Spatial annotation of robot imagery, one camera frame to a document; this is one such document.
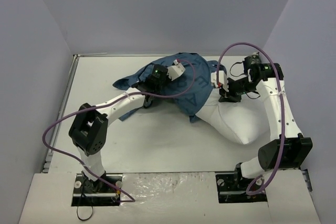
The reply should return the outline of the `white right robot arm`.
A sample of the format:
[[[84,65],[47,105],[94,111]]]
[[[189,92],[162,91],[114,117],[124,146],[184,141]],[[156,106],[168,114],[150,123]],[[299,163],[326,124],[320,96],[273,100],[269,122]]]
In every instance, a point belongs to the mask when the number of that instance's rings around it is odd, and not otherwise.
[[[250,185],[252,178],[273,170],[299,168],[313,147],[292,115],[280,65],[263,63],[258,54],[245,57],[242,64],[244,72],[236,79],[220,69],[213,73],[219,101],[240,102],[251,92],[259,95],[269,122],[270,141],[258,150],[257,157],[241,163],[240,171],[233,175],[233,183],[240,189]]]

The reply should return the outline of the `blue letter print pillowcase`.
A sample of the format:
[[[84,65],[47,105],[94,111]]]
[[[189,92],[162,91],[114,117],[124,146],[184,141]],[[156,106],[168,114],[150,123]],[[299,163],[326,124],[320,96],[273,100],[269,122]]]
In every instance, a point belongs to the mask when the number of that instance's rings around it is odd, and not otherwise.
[[[182,61],[185,72],[181,77],[165,85],[160,91],[160,95],[170,96],[183,92],[173,101],[182,113],[189,116],[190,122],[193,123],[196,121],[196,113],[205,105],[214,88],[211,74],[216,71],[218,64],[216,60],[206,60],[197,53],[180,52],[152,61],[134,74],[123,77],[112,85],[119,90],[127,90],[137,81],[144,81],[151,74],[154,64],[169,67],[174,60]]]

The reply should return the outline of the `white pillow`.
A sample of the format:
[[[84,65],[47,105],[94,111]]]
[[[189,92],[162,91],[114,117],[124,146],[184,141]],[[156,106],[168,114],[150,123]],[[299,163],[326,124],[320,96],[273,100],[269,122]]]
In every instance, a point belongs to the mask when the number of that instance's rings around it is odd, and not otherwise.
[[[248,145],[269,131],[269,122],[263,103],[245,96],[240,102],[219,102],[219,91],[214,89],[202,108],[196,113],[225,139]]]

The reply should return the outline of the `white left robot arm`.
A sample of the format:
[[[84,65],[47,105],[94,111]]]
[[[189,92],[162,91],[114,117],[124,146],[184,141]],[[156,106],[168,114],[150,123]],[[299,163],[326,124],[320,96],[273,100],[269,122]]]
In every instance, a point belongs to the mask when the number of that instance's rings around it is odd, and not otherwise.
[[[154,100],[154,97],[149,95],[129,94],[133,92],[160,94],[163,87],[171,81],[171,70],[171,67],[154,64],[149,76],[133,84],[124,94],[95,105],[92,111],[76,115],[69,136],[78,149],[85,167],[93,172],[90,174],[85,168],[82,170],[87,177],[87,186],[93,191],[101,191],[106,185],[101,149],[106,142],[110,124],[131,111],[149,108]]]

